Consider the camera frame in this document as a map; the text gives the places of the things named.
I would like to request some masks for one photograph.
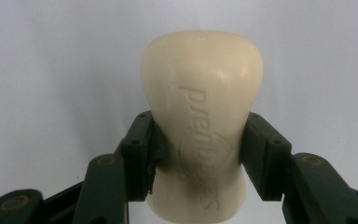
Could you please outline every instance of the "white backdrop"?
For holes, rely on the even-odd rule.
[[[140,61],[179,30],[246,35],[264,56],[253,111],[358,189],[358,1],[0,1],[0,196],[84,178],[148,110]],[[248,200],[227,223],[284,223]],[[164,223],[131,203],[131,223]]]

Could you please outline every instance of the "cream object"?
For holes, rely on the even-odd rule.
[[[216,223],[241,208],[239,146],[262,74],[257,47],[239,35],[178,32],[150,44],[142,81],[169,154],[147,197],[158,216]]]

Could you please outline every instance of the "engraved lettering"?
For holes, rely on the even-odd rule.
[[[186,87],[182,87],[180,89],[187,93],[187,97],[188,97],[189,101],[205,104],[205,102],[206,102],[205,92],[193,90],[193,89],[186,88]]]
[[[204,118],[193,118],[193,127],[200,132],[208,132],[209,120]]]
[[[200,206],[217,211],[219,207],[216,172],[231,155],[230,145],[213,132],[205,91],[188,87],[179,90],[188,102],[191,115],[189,134],[179,146],[179,162],[184,175],[197,179],[202,187]]]

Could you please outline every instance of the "screw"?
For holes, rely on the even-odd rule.
[[[320,166],[322,165],[322,161],[314,156],[304,156],[301,158],[303,162],[308,163],[313,166]]]
[[[15,212],[22,209],[30,202],[30,197],[27,195],[16,195],[4,201],[0,206],[1,212]]]
[[[113,165],[116,163],[116,159],[113,156],[105,156],[98,160],[99,165]]]

